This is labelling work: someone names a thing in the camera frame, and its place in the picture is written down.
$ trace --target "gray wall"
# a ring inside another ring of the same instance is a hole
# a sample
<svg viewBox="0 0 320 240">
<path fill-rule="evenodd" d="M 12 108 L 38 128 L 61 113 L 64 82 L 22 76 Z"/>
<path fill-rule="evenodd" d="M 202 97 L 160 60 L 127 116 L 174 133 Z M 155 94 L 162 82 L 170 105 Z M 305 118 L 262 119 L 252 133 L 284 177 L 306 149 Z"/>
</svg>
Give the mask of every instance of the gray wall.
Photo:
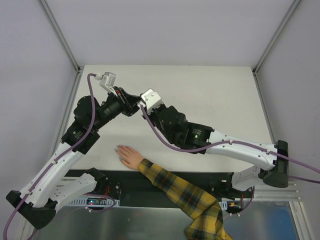
<svg viewBox="0 0 320 240">
<path fill-rule="evenodd" d="M 41 169 L 52 147 L 75 72 L 36 0 L 0 7 L 0 230 L 5 200 Z M 19 226 L 15 218 L 9 239 Z"/>
<path fill-rule="evenodd" d="M 304 0 L 258 80 L 276 139 L 289 142 L 291 157 L 320 169 L 320 1 Z M 319 180 L 290 165 L 290 174 Z M 320 186 L 299 182 L 315 236 L 320 235 Z"/>
</svg>

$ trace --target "sleeve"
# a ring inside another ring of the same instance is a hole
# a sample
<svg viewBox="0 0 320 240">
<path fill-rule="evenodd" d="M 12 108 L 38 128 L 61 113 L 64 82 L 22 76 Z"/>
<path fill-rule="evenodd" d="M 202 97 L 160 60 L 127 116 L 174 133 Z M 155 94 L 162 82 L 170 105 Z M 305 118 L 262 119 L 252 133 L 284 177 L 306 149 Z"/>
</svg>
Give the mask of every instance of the sleeve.
<svg viewBox="0 0 320 240">
<path fill-rule="evenodd" d="M 188 239 L 231 240 L 216 198 L 147 159 L 142 160 L 138 170 L 194 220 L 184 231 Z"/>
</svg>

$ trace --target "plaid sleeve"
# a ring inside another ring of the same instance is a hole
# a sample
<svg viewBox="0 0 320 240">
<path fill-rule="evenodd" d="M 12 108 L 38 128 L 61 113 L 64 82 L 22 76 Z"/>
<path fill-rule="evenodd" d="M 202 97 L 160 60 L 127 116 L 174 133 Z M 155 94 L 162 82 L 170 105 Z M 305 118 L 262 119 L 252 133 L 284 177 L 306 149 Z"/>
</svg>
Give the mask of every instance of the plaid sleeve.
<svg viewBox="0 0 320 240">
<path fill-rule="evenodd" d="M 216 198 L 147 159 L 142 160 L 138 170 L 194 220 L 184 231 L 188 239 L 231 240 Z"/>
</svg>

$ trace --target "metal frame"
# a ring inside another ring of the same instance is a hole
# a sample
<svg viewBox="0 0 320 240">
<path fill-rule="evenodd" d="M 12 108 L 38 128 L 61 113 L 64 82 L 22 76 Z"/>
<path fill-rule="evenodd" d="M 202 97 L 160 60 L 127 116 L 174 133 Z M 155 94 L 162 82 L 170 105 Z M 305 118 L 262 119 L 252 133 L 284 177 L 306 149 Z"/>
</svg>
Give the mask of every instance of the metal frame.
<svg viewBox="0 0 320 240">
<path fill-rule="evenodd" d="M 80 67 L 78 65 L 78 62 L 75 59 L 75 57 L 74 57 L 74 55 L 73 55 L 73 53 L 72 53 L 72 51 L 66 41 L 47 1 L 46 0 L 37 0 L 37 1 L 38 1 L 39 5 L 41 6 L 45 16 L 47 17 L 47 19 L 52 27 L 53 32 L 55 33 L 58 41 L 61 44 L 62 49 L 66 53 L 68 59 L 70 60 L 70 63 L 72 64 L 74 70 L 76 71 L 76 77 L 73 81 L 72 88 L 70 90 L 70 94 L 68 96 L 68 100 L 67 100 L 67 103 L 64 108 L 64 113 L 63 113 L 63 116 L 62 116 L 62 119 L 61 119 L 61 122 L 60 122 L 60 125 L 58 128 L 58 131 L 55 136 L 55 143 L 53 144 L 52 149 L 50 151 L 50 155 L 52 155 L 60 142 L 60 138 L 61 138 L 62 134 L 64 133 L 64 131 L 67 128 L 67 124 L 68 124 L 70 114 L 72 111 L 73 103 L 75 101 L 76 93 L 77 93 L 78 86 L 79 86 L 79 83 L 81 80 L 83 67 Z M 265 104 L 263 95 L 261 93 L 261 88 L 259 86 L 259 80 L 257 79 L 257 72 L 261 69 L 265 60 L 267 59 L 270 52 L 272 51 L 272 49 L 274 48 L 274 46 L 278 42 L 279 38 L 282 35 L 282 32 L 284 31 L 284 29 L 288 25 L 290 19 L 292 18 L 294 13 L 297 11 L 297 9 L 300 6 L 302 1 L 303 0 L 293 0 L 289 9 L 285 13 L 285 16 L 283 17 L 281 23 L 279 24 L 278 28 L 276 29 L 275 33 L 273 34 L 270 42 L 268 43 L 267 47 L 263 51 L 258 63 L 256 64 L 256 66 L 253 68 L 253 71 L 252 71 L 254 81 L 255 81 L 256 87 L 257 87 L 257 92 L 258 92 L 258 95 L 259 95 L 259 98 L 261 101 L 263 113 L 265 116 L 265 120 L 267 123 L 267 127 L 269 130 L 269 134 L 270 134 L 270 137 L 271 137 L 271 140 L 273 143 L 275 142 L 275 137 L 274 137 L 274 133 L 273 133 L 273 130 L 272 130 L 272 127 L 270 124 L 270 119 L 269 119 L 269 114 L 268 114 L 268 111 L 266 108 L 266 104 Z M 70 177 L 65 177 L 62 181 L 69 181 L 69 180 L 72 181 L 73 179 Z M 286 201 L 286 202 L 289 201 L 292 215 L 293 215 L 293 219 L 295 222 L 295 226 L 298 231 L 299 238 L 303 239 L 303 240 L 308 240 L 308 239 L 313 240 L 313 239 L 315 239 L 315 237 L 312 235 L 310 224 L 307 219 L 305 209 L 304 209 L 303 203 L 301 202 L 301 197 L 299 196 L 299 194 L 300 193 L 299 193 L 299 190 L 297 189 L 297 184 L 294 182 L 290 182 L 289 188 L 286 190 L 272 188 L 272 187 L 270 188 L 269 186 L 262 185 L 262 186 L 257 186 L 255 188 L 254 200 L 255 201 Z M 33 229 L 34 229 L 33 226 L 31 224 L 29 224 L 29 222 L 27 220 L 22 219 L 22 221 L 20 222 L 20 227 L 17 231 L 17 238 L 16 239 L 20 239 L 20 240 L 28 239 L 28 237 L 32 234 Z"/>
</svg>

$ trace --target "shirt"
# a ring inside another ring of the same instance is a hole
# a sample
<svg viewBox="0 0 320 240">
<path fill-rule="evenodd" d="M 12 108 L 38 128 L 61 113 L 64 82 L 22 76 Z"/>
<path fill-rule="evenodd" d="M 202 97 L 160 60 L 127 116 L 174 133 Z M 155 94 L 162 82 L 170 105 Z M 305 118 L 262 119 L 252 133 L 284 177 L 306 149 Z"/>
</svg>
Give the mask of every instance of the shirt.
<svg viewBox="0 0 320 240">
<path fill-rule="evenodd" d="M 224 229 L 219 201 L 208 192 L 144 159 L 138 170 L 193 219 L 184 232 L 189 240 L 231 240 Z"/>
</svg>

